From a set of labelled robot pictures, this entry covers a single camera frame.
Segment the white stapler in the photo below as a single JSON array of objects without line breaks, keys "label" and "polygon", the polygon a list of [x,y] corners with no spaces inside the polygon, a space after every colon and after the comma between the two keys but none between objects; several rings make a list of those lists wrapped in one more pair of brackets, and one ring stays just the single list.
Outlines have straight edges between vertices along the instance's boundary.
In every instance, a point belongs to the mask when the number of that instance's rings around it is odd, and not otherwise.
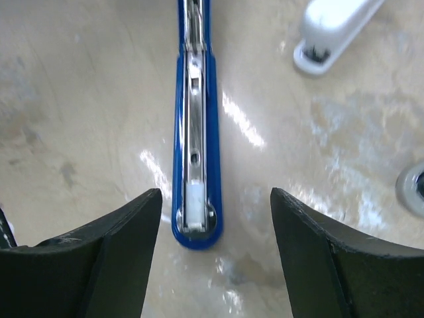
[{"label": "white stapler", "polygon": [[293,51],[295,66],[312,76],[326,73],[383,3],[384,0],[310,1],[301,21],[301,41]]}]

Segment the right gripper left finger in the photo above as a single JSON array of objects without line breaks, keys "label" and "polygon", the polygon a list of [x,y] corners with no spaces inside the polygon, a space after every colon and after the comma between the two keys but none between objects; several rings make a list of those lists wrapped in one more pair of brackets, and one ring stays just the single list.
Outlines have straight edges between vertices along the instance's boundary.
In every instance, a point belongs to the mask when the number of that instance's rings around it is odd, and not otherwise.
[{"label": "right gripper left finger", "polygon": [[1,316],[140,317],[161,210],[150,189],[36,246],[19,246],[2,217]]}]

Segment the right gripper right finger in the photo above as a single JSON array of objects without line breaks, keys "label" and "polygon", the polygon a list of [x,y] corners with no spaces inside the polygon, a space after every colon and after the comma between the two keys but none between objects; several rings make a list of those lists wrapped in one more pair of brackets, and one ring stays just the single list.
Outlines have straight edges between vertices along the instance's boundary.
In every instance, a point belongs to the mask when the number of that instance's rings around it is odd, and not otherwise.
[{"label": "right gripper right finger", "polygon": [[277,187],[270,205],[294,317],[423,316],[423,250],[357,231]]}]

